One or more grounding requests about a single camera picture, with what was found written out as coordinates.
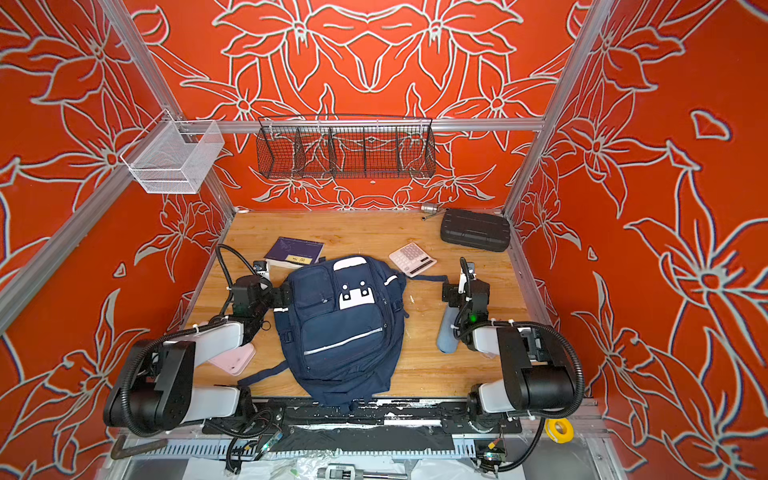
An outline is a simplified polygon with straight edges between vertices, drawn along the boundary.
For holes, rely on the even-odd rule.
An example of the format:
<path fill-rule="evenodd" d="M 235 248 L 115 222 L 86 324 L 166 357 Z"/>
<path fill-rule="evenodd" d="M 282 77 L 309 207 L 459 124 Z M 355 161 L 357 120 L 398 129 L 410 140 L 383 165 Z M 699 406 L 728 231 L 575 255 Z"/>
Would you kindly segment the purple notebook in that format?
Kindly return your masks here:
<path fill-rule="evenodd" d="M 321 257 L 322 242 L 279 237 L 265 254 L 265 261 L 271 266 L 297 269 L 312 265 Z"/>

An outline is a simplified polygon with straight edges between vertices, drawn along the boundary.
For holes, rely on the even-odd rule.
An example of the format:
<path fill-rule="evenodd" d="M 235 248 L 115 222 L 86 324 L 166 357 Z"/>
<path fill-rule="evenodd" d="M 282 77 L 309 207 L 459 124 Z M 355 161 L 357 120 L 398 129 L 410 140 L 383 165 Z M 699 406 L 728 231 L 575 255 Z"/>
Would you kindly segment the navy blue student backpack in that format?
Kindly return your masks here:
<path fill-rule="evenodd" d="M 408 281 L 363 255 L 293 271 L 271 291 L 284 360 L 239 386 L 288 370 L 314 401 L 343 411 L 388 391 L 405 336 Z"/>

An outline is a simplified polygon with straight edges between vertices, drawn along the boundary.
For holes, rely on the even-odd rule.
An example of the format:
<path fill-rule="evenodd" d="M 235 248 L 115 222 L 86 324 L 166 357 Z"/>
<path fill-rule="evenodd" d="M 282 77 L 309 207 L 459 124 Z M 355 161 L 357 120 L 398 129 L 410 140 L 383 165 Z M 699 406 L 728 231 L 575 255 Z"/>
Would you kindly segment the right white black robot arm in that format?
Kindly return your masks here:
<path fill-rule="evenodd" d="M 457 283 L 446 281 L 447 304 L 436 340 L 452 354 L 463 344 L 469 350 L 500 360 L 501 378 L 474 386 L 468 394 L 472 419 L 508 414 L 561 419 L 582 404 L 586 382 L 577 353 L 550 325 L 491 317 L 490 285 L 480 280 L 474 265 L 460 259 Z"/>

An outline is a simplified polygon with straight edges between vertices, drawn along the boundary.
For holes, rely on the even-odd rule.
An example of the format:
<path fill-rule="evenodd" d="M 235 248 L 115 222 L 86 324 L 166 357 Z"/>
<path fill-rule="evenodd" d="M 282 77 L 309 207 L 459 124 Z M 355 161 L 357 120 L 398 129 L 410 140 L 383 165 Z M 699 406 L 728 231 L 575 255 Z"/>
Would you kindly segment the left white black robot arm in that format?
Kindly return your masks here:
<path fill-rule="evenodd" d="M 104 409 L 108 427 L 151 437 L 190 422 L 230 418 L 243 411 L 239 386 L 197 386 L 198 367 L 252 343 L 281 291 L 234 248 L 220 244 L 216 259 L 228 296 L 207 323 L 134 343 Z"/>

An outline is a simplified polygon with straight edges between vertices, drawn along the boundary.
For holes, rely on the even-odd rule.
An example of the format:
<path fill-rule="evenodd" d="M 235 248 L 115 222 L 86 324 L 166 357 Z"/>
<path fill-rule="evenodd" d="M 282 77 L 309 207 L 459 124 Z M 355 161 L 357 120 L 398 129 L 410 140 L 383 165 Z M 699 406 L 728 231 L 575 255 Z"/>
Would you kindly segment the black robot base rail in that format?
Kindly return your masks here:
<path fill-rule="evenodd" d="M 243 433 L 263 446 L 281 437 L 268 457 L 320 453 L 402 457 L 473 457 L 481 443 L 522 432 L 505 414 L 474 413 L 465 398 L 378 398 L 358 401 L 346 412 L 300 397 L 252 400 L 265 418 Z"/>

